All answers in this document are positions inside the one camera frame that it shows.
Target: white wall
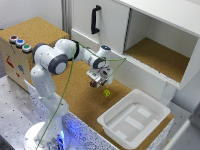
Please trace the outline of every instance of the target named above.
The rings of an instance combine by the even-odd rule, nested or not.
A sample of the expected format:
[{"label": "white wall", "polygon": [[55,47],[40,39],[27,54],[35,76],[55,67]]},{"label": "white wall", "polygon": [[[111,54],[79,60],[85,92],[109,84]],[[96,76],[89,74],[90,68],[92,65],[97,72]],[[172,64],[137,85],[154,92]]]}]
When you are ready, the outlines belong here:
[{"label": "white wall", "polygon": [[61,0],[0,0],[0,28],[39,16],[62,29]]},{"label": "white wall", "polygon": [[200,71],[183,89],[177,91],[173,102],[189,112],[195,109],[200,102]]}]

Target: yellow object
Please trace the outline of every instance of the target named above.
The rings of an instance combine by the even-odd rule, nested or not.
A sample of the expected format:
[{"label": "yellow object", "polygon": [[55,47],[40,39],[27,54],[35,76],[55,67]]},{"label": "yellow object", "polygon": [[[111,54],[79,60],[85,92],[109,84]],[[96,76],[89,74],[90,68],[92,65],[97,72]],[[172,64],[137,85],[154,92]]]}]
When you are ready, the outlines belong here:
[{"label": "yellow object", "polygon": [[110,96],[110,91],[109,91],[109,90],[104,90],[104,91],[103,91],[103,95],[104,95],[105,97]]}]

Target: white cabinet door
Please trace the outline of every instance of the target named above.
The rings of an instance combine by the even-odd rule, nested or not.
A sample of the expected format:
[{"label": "white cabinet door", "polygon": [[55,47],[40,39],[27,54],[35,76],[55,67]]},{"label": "white cabinet door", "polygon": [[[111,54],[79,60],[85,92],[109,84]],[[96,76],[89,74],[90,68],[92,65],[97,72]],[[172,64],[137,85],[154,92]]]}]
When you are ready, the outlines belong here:
[{"label": "white cabinet door", "polygon": [[[96,28],[100,32],[92,34],[91,15],[96,5],[101,7],[96,12]],[[123,52],[130,10],[128,7],[113,0],[74,0],[73,8],[73,30],[118,53]]]}]

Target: cabinet handle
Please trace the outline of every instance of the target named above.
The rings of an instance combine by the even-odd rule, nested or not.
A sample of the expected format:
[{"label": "cabinet handle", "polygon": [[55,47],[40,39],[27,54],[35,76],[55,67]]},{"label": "cabinet handle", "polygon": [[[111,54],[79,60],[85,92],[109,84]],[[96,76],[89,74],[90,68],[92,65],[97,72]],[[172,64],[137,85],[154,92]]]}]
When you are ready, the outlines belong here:
[{"label": "cabinet handle", "polygon": [[96,5],[96,8],[94,8],[92,10],[92,22],[91,22],[91,31],[92,31],[92,34],[96,34],[98,33],[100,30],[98,28],[96,28],[96,12],[98,10],[101,10],[101,7]]}]

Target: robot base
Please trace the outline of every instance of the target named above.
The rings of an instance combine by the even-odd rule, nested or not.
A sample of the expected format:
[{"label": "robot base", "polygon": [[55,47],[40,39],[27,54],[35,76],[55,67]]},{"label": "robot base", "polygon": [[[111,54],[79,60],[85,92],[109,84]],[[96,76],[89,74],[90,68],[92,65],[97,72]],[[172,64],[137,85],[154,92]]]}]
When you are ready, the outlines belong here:
[{"label": "robot base", "polygon": [[[36,137],[37,133],[43,125],[44,122],[37,123],[26,132],[24,137],[24,150],[36,150],[38,143],[35,142],[34,138]],[[69,138],[65,138],[65,145],[69,145],[69,141]],[[47,146],[43,148],[38,147],[37,150],[49,150],[49,148]]]}]

